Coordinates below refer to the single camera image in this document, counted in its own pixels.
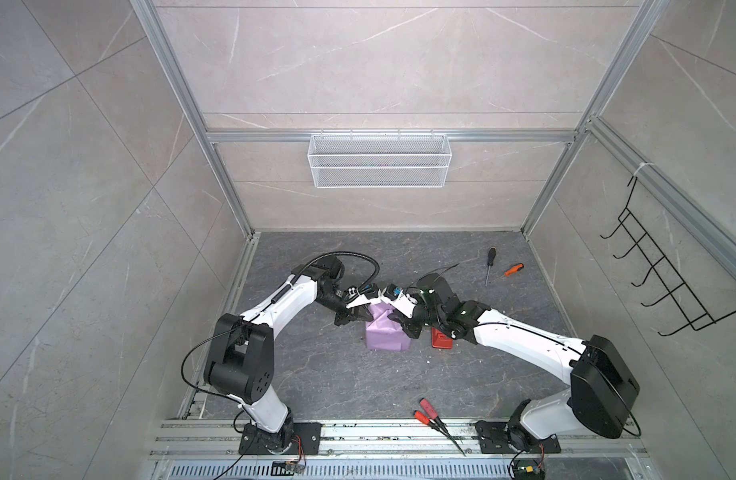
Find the red tape dispenser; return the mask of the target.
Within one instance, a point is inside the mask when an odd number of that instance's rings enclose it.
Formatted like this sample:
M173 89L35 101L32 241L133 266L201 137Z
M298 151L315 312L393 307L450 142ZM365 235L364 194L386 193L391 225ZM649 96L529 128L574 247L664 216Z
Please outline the red tape dispenser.
M434 349L451 350L453 348L453 339L446 336L443 332L431 329L431 346Z

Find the pink wrapping paper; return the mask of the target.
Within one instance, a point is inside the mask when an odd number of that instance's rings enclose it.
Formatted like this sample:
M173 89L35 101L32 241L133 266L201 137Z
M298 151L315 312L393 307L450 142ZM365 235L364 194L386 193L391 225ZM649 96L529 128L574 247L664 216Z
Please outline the pink wrapping paper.
M371 304L367 309L372 320L365 326L366 347L370 350L407 351L411 339L403 331L402 325L390 318L394 308L387 304Z

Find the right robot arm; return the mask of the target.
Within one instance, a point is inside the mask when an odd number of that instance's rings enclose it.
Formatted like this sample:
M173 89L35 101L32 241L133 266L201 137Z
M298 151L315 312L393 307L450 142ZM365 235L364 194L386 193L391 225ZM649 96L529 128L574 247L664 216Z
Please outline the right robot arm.
M513 355L565 384L559 393L516 407L504 429L514 450L530 451L555 434L581 429L608 439L626 433L640 386L607 338L567 337L514 320L479 301L462 301L439 274L428 274L406 289L389 287L386 295L411 337L424 326L433 327L452 340Z

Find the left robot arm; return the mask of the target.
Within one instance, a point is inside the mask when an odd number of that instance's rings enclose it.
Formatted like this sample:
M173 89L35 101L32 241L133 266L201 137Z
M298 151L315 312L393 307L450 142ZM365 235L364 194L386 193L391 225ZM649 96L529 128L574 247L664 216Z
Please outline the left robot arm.
M343 292L339 281L343 263L329 255L310 265L300 265L256 307L241 315L224 314L215 325L209 345L203 380L213 388L211 394L227 398L250 417L243 435L257 441L271 453L280 454L294 439L290 408L272 387L275 370L275 339L305 307L318 303L334 313L334 324L368 322L367 308L349 308L358 293L364 293L378 275L380 267L358 287Z

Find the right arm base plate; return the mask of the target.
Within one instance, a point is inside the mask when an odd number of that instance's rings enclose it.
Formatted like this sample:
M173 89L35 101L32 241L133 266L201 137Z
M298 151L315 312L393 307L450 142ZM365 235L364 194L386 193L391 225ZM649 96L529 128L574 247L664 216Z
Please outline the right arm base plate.
M561 452L555 435L537 440L522 427L511 425L507 421L478 420L474 427L482 454L518 452L557 454Z

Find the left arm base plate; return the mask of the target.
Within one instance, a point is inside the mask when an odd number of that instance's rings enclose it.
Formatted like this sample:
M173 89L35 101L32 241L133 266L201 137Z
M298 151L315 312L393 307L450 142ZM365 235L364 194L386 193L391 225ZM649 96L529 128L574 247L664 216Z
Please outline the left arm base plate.
M241 434L239 454L245 455L316 455L323 425L317 422L284 424L277 433L266 432L254 424L246 424Z

